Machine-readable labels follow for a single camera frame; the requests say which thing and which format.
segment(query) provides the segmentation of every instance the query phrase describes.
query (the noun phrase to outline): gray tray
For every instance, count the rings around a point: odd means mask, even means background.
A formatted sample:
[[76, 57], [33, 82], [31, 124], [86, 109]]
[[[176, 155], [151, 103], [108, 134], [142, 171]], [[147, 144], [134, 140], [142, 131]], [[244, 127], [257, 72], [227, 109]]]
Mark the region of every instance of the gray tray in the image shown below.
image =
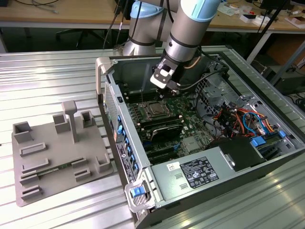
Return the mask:
[[71, 116], [68, 120], [64, 114], [54, 115], [53, 119], [54, 123], [32, 127], [27, 122], [13, 125], [15, 190], [19, 207], [113, 172], [89, 111], [75, 118], [76, 138], [72, 134]]

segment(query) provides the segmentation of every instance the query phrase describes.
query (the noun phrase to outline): table leg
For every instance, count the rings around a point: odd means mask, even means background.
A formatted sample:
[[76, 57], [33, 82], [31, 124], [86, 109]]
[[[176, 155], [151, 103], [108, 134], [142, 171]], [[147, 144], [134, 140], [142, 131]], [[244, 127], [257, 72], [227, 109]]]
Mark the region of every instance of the table leg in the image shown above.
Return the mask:
[[0, 53], [6, 53], [6, 52], [7, 52], [7, 49], [5, 47], [4, 40], [3, 40], [2, 35], [0, 33]]
[[266, 32], [263, 37], [261, 38], [261, 40], [257, 43], [256, 47], [252, 50], [251, 54], [249, 55], [249, 57], [247, 58], [247, 62], [249, 64], [252, 63], [252, 61], [254, 60], [254, 58], [256, 57], [256, 55], [259, 53], [259, 51], [262, 49], [262, 47], [264, 46], [264, 44], [267, 42], [267, 40], [269, 39], [271, 33], [270, 32]]

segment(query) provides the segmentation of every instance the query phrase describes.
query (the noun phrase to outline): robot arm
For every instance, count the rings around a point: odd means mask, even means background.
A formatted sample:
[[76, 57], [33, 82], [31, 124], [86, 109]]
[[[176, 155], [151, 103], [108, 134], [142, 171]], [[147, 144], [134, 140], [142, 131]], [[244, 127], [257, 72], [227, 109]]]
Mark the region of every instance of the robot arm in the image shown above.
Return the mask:
[[[157, 6], [160, 4], [160, 2], [164, 2], [163, 6], [166, 6], [166, 0], [144, 1]], [[134, 33], [134, 35], [137, 34], [136, 37], [131, 37], [131, 34], [129, 34], [130, 41], [129, 44], [126, 44], [123, 54], [131, 55], [131, 52], [128, 53], [126, 50], [130, 50], [128, 47], [130, 47], [132, 44], [138, 45], [132, 54], [143, 54], [139, 52], [141, 45], [146, 45], [146, 52], [144, 52], [144, 54], [151, 54], [149, 52], [154, 52], [154, 46], [148, 50], [147, 47], [149, 47], [149, 44], [153, 45], [153, 42], [156, 39], [162, 40], [161, 38], [167, 37], [167, 44], [163, 57], [160, 63], [157, 65], [157, 68], [155, 69], [155, 72], [150, 80], [153, 84], [157, 85], [161, 89], [168, 87], [174, 91], [175, 88], [179, 87], [177, 82], [179, 81], [179, 77], [176, 77], [178, 80], [175, 80], [175, 77], [173, 78], [173, 76], [176, 74], [177, 68], [181, 65], [186, 65], [193, 58], [211, 20], [217, 13], [217, 8], [220, 1], [221, 0], [171, 0], [171, 9], [177, 9], [176, 14], [172, 13], [174, 18], [173, 24], [171, 23], [168, 15], [166, 15], [166, 12], [163, 12], [162, 8], [146, 4], [145, 9], [150, 8], [151, 10], [150, 14], [147, 14], [147, 10], [144, 11], [144, 14], [147, 16], [144, 18], [146, 18], [146, 22], [149, 24], [142, 23], [141, 21], [139, 27], [137, 25]], [[131, 16], [132, 18], [135, 18], [135, 13], [132, 12]], [[156, 34], [157, 29], [158, 35], [157, 37], [153, 37], [153, 35]]]

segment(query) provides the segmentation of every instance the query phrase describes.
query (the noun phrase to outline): gray post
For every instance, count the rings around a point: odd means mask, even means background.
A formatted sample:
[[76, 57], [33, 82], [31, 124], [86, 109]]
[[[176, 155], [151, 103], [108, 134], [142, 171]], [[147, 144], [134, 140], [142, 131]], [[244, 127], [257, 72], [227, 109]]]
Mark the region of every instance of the gray post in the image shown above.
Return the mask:
[[76, 126], [75, 126], [75, 120], [74, 120], [74, 113], [77, 112], [77, 107], [75, 104], [75, 101], [66, 101], [61, 103], [63, 112], [69, 116], [70, 121], [70, 128], [72, 130], [73, 135], [73, 143], [78, 142], [77, 133], [76, 133]]
[[298, 47], [298, 49], [292, 54], [289, 60], [284, 64], [284, 66], [277, 72], [277, 74], [270, 80], [272, 85], [275, 85], [276, 82], [282, 77], [283, 73], [293, 64], [296, 58], [305, 50], [305, 41]]

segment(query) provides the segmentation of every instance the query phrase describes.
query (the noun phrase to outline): white label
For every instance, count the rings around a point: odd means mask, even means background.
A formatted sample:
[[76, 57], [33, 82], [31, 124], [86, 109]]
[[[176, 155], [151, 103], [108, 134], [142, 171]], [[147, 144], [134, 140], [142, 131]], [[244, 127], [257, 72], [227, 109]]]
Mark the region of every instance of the white label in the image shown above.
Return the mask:
[[173, 171], [175, 169], [179, 169], [180, 168], [180, 163], [179, 161], [171, 163], [171, 164], [167, 164], [166, 165], [169, 171]]

